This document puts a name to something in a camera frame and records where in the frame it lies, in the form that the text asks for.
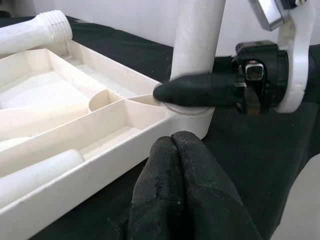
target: black glove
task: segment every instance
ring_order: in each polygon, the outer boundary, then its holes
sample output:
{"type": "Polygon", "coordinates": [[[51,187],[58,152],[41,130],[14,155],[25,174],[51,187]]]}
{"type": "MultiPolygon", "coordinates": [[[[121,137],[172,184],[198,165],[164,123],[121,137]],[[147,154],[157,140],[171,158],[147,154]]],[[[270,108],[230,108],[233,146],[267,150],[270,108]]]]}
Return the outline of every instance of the black glove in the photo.
{"type": "Polygon", "coordinates": [[[260,240],[231,179],[190,132],[162,137],[133,191],[128,240],[260,240]]]}

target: threaded tube end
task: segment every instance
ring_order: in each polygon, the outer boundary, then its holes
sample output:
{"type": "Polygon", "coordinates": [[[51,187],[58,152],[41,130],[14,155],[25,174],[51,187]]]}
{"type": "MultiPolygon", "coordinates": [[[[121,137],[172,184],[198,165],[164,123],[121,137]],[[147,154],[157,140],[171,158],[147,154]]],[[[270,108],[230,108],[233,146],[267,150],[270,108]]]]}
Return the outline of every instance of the threaded tube end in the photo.
{"type": "Polygon", "coordinates": [[[71,26],[60,10],[43,12],[36,18],[41,19],[48,27],[53,43],[62,43],[72,39],[71,26]]]}

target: tray compartment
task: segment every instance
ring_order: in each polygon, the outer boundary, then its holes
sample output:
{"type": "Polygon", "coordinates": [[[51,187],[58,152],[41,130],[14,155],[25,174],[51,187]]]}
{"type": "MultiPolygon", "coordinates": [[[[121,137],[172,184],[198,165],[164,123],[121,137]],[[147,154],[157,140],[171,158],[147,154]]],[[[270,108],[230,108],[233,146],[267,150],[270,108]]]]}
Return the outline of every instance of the tray compartment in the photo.
{"type": "Polygon", "coordinates": [[[89,101],[52,66],[46,49],[24,51],[0,60],[0,108],[81,104],[89,101]]]}
{"type": "Polygon", "coordinates": [[[0,110],[0,141],[33,137],[89,112],[87,104],[0,110]]]}
{"type": "Polygon", "coordinates": [[[157,81],[74,41],[68,42],[65,60],[122,98],[151,94],[157,81]]]}
{"type": "Polygon", "coordinates": [[[121,100],[0,152],[0,177],[69,149],[93,160],[166,117],[166,110],[121,100]]]}
{"type": "Polygon", "coordinates": [[[122,98],[114,92],[105,89],[94,95],[89,102],[89,110],[91,112],[101,109],[107,105],[120,101],[122,98]]]}

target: white plastic tray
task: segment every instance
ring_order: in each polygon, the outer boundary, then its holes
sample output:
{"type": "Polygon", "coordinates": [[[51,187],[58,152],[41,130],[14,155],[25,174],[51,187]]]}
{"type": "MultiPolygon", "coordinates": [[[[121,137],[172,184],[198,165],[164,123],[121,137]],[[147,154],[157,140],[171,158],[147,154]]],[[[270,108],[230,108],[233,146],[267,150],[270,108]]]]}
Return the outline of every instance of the white plastic tray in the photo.
{"type": "Polygon", "coordinates": [[[33,166],[51,174],[45,161],[69,150],[80,164],[0,206],[1,240],[30,238],[147,158],[159,137],[203,138],[214,112],[171,111],[152,97],[157,81],[74,41],[50,48],[0,59],[0,183],[33,166]]]}

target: white foam cylinder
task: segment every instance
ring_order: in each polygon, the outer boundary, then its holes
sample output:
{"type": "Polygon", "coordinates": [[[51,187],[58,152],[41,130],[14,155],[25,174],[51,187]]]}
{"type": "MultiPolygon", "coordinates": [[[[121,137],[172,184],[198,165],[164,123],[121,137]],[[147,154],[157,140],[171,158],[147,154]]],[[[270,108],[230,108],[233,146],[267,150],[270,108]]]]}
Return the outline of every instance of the white foam cylinder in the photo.
{"type": "Polygon", "coordinates": [[[66,16],[59,10],[40,13],[29,21],[0,28],[0,56],[72,39],[66,16]]]}
{"type": "Polygon", "coordinates": [[[74,149],[0,178],[0,209],[85,161],[74,149]]]}
{"type": "MultiPolygon", "coordinates": [[[[171,80],[183,75],[212,72],[225,4],[226,0],[180,0],[171,80]]],[[[185,114],[197,114],[208,109],[168,106],[185,114]]]]}

